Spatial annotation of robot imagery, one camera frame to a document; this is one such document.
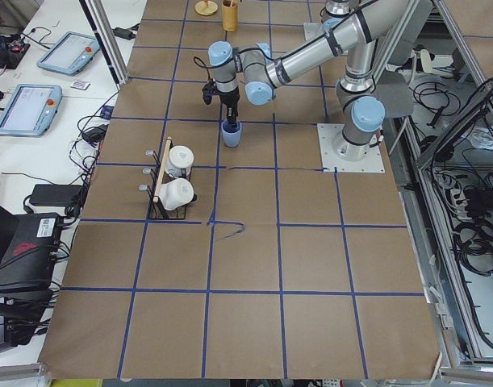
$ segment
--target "white mug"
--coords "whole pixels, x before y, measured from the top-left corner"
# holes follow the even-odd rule
[[[160,186],[160,200],[168,211],[192,202],[194,188],[187,179],[175,179]]]
[[[171,177],[187,177],[194,163],[194,153],[183,145],[172,147],[167,157],[165,172]]]

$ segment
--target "yellow plate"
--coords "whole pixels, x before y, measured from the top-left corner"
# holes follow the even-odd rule
[[[217,4],[214,2],[197,2],[196,12],[203,16],[210,16],[217,12]]]

